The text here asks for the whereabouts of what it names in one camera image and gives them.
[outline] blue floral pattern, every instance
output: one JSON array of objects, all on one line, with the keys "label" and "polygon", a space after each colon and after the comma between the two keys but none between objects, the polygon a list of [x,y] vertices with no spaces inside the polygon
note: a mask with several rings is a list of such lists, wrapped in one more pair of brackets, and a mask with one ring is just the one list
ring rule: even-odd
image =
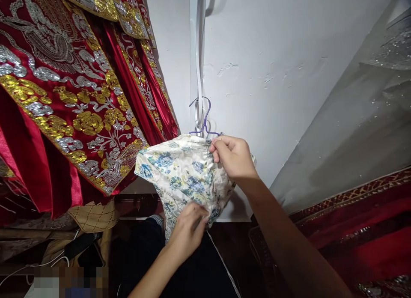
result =
[{"label": "blue floral pattern", "polygon": [[196,170],[197,173],[201,174],[203,172],[204,164],[202,164],[200,162],[197,162],[197,161],[194,161],[193,166],[194,166],[194,169]]},{"label": "blue floral pattern", "polygon": [[225,170],[208,151],[210,140],[182,134],[174,140],[141,150],[135,173],[156,187],[166,216],[166,241],[181,210],[191,201],[210,212],[208,226],[217,219],[234,189]]}]

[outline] hook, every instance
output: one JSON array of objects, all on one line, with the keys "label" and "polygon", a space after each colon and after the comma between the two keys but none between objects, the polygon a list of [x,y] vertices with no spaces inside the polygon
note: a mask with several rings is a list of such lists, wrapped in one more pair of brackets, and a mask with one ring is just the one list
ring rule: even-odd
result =
[{"label": "hook", "polygon": [[[211,109],[211,101],[210,101],[210,99],[208,99],[207,97],[204,97],[204,96],[203,96],[203,98],[206,98],[206,99],[208,100],[208,110],[207,110],[207,113],[205,114],[205,117],[204,117],[203,128],[201,129],[201,131],[192,131],[192,132],[189,132],[188,134],[191,134],[191,133],[196,133],[196,134],[201,133],[201,132],[204,131],[204,128],[205,128],[205,131],[206,131],[208,134],[216,134],[216,135],[220,136],[221,133],[209,132],[208,129],[207,129],[207,116],[208,116],[208,114],[209,114],[209,112],[210,112],[210,109]],[[195,100],[193,100],[193,102],[190,103],[189,107],[190,107],[194,102],[196,102],[196,101],[198,102],[198,98],[196,98]]]}]

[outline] hand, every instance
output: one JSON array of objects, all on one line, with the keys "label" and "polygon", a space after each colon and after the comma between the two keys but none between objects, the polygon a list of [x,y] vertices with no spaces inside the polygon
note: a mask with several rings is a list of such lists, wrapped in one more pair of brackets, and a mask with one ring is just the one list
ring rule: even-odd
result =
[{"label": "hand", "polygon": [[171,237],[163,251],[180,266],[198,248],[208,222],[208,212],[196,202],[188,203],[177,218]]},{"label": "hand", "polygon": [[214,162],[221,162],[227,175],[236,183],[243,178],[259,178],[245,140],[226,135],[213,138],[210,152]]}]

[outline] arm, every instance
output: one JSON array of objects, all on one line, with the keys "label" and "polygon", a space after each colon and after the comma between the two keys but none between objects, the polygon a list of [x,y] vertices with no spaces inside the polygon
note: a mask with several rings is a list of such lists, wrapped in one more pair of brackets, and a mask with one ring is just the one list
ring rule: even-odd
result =
[{"label": "arm", "polygon": [[221,136],[210,152],[244,191],[270,253],[297,297],[352,297],[348,287],[295,227],[259,178],[243,139]]},{"label": "arm", "polygon": [[128,298],[158,298],[161,295],[175,271],[200,245],[208,221],[206,216],[208,212],[194,202],[184,207],[167,245]]}]

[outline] finger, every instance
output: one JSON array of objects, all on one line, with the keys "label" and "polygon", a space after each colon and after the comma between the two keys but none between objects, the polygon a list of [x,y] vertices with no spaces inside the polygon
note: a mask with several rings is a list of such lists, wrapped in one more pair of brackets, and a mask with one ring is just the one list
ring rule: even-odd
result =
[{"label": "finger", "polygon": [[210,149],[208,150],[209,152],[213,153],[215,151],[215,146],[213,143],[210,145]]},{"label": "finger", "polygon": [[201,242],[201,239],[203,238],[204,231],[206,230],[206,225],[208,222],[208,218],[203,218],[201,219],[200,223],[198,223],[196,230],[194,231],[194,239],[198,241],[198,243]]},{"label": "finger", "polygon": [[199,208],[196,210],[193,210],[190,212],[189,215],[187,215],[187,222],[192,226],[194,223],[198,221],[201,217],[207,217],[208,216],[208,211],[199,205]]},{"label": "finger", "polygon": [[231,136],[228,136],[228,135],[221,135],[219,137],[213,138],[211,140],[211,142],[214,144],[214,146],[216,146],[215,143],[219,140],[223,141],[223,143],[226,144],[230,150],[232,150],[234,148],[234,146],[236,145],[236,143],[238,141],[240,141],[241,139],[239,139],[237,137],[231,137]]},{"label": "finger", "polygon": [[231,154],[230,149],[222,140],[215,141],[214,146],[217,148],[219,161],[224,162],[224,159],[226,159]]},{"label": "finger", "polygon": [[185,216],[191,214],[194,210],[198,209],[201,207],[199,204],[196,202],[189,202],[184,209],[181,211],[180,216]]},{"label": "finger", "polygon": [[214,162],[215,163],[219,163],[220,162],[220,155],[218,154],[218,151],[214,151],[213,152],[213,158],[214,158]]}]

